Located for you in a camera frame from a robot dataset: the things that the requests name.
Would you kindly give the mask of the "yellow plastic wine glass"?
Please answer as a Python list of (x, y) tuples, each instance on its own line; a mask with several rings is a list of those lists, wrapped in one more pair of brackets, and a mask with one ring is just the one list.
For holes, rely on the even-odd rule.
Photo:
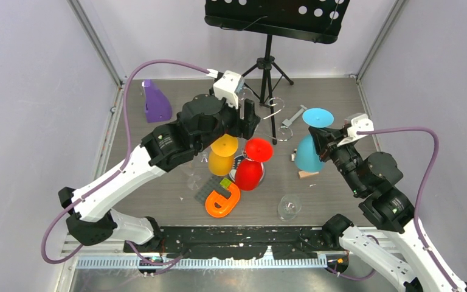
[(224, 134), (211, 146), (209, 156), (209, 170), (213, 175), (225, 176), (233, 167), (235, 154), (238, 150), (238, 139)]

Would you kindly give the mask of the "red plastic wine glass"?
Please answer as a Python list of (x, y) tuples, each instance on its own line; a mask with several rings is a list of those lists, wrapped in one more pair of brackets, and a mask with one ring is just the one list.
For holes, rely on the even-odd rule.
[(245, 158), (238, 165), (234, 177), (239, 189), (251, 191), (258, 187), (263, 176), (263, 163), (270, 160), (272, 155), (273, 148), (267, 140), (256, 137), (246, 142)]

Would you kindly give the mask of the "blue plastic wine glass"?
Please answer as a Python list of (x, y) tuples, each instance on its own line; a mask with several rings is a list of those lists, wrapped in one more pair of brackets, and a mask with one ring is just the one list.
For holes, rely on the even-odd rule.
[[(334, 116), (323, 108), (309, 108), (302, 114), (303, 121), (310, 127), (325, 128), (334, 122)], [(313, 137), (309, 133), (297, 146), (294, 163), (300, 171), (320, 172), (325, 163), (319, 159), (314, 148)]]

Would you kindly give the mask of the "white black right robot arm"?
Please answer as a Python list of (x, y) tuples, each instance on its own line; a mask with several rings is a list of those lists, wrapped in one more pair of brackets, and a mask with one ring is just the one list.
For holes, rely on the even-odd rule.
[(400, 255), (386, 251), (341, 214), (322, 226), (319, 236), (325, 246), (355, 254), (398, 291), (467, 291), (467, 282), (450, 269), (428, 238), (418, 216), (419, 203), (412, 203), (396, 187), (403, 174), (393, 156), (377, 151), (362, 158), (348, 126), (308, 130), (316, 155), (335, 165), (353, 195), (361, 199), (364, 217)]

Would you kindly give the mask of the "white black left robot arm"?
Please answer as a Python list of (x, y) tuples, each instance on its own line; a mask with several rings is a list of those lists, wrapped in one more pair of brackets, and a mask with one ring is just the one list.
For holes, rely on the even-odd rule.
[(225, 134), (250, 139), (260, 121), (252, 100), (235, 109), (226, 98), (194, 97), (182, 106), (176, 120), (157, 126), (120, 164), (87, 186), (59, 191), (60, 202), (69, 212), (69, 233), (83, 246), (112, 238), (157, 251), (162, 233), (156, 220), (125, 215), (113, 207), (145, 183), (190, 162)]

